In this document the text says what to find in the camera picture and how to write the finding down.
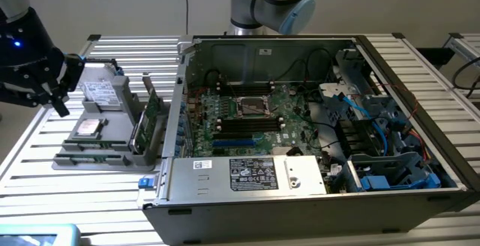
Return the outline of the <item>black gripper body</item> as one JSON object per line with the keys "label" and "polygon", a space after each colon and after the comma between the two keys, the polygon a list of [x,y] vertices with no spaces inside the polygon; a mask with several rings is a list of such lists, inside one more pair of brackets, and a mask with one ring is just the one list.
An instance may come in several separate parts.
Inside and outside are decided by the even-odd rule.
{"label": "black gripper body", "polygon": [[55,47],[37,11],[2,24],[2,101],[20,106],[43,104],[42,84],[58,83],[65,54]]}

